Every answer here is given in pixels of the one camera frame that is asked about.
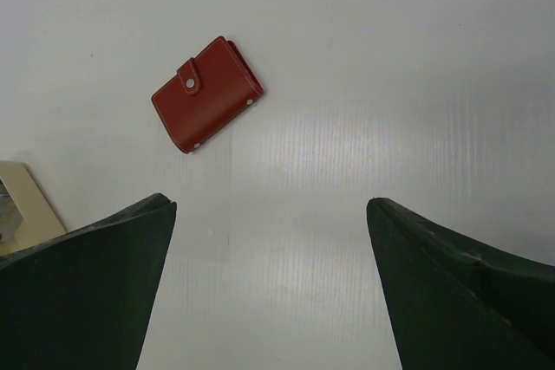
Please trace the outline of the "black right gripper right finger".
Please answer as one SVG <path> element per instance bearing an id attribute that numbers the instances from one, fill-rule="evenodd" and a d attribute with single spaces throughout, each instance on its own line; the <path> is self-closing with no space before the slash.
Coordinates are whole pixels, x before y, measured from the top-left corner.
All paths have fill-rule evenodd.
<path id="1" fill-rule="evenodd" d="M 388 198 L 369 238 L 405 369 L 551 369 L 554 269 L 436 224 Z"/>

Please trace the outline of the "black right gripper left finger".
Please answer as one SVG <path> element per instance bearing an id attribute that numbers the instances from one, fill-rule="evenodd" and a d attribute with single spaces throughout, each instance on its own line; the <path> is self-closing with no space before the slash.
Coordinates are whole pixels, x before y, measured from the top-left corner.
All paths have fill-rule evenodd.
<path id="1" fill-rule="evenodd" d="M 1 257 L 3 369 L 135 369 L 177 205 L 155 193 Z"/>

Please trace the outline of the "red leather card holder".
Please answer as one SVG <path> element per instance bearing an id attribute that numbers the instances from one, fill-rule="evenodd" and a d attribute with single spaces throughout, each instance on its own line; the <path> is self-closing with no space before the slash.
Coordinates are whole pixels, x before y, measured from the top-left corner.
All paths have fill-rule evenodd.
<path id="1" fill-rule="evenodd" d="M 235 43 L 219 36 L 151 97 L 170 140 L 192 153 L 264 95 Z"/>

